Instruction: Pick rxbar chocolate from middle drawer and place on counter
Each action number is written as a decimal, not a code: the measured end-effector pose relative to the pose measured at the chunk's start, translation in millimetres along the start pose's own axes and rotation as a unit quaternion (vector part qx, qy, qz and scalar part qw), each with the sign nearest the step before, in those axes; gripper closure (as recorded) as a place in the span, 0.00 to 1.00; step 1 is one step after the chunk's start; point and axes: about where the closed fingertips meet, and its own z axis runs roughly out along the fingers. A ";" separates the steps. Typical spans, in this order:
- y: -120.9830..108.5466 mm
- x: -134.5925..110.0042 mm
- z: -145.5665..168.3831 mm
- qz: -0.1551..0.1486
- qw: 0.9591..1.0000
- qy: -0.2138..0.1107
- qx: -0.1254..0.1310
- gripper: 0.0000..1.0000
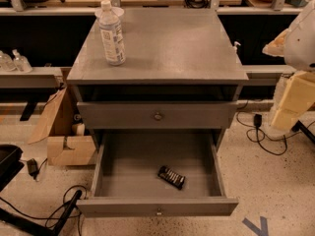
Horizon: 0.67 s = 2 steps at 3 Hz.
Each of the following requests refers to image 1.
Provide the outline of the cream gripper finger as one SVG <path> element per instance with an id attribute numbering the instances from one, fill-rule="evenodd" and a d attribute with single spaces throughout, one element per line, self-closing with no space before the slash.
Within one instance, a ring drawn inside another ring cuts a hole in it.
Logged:
<path id="1" fill-rule="evenodd" d="M 288 33 L 288 29 L 283 30 L 271 42 L 263 47 L 262 52 L 272 57 L 284 57 Z"/>
<path id="2" fill-rule="evenodd" d="M 283 74 L 276 85 L 270 127 L 276 131 L 289 131 L 314 103 L 314 73 L 300 71 L 291 76 Z"/>

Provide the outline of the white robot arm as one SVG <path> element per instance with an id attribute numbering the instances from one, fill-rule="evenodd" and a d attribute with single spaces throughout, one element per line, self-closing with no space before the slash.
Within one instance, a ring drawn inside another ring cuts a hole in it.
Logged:
<path id="1" fill-rule="evenodd" d="M 297 123 L 315 102 L 315 1 L 310 1 L 290 26 L 263 48 L 263 53 L 280 56 L 296 70 L 282 74 L 268 116 L 268 133 L 281 136 Z"/>

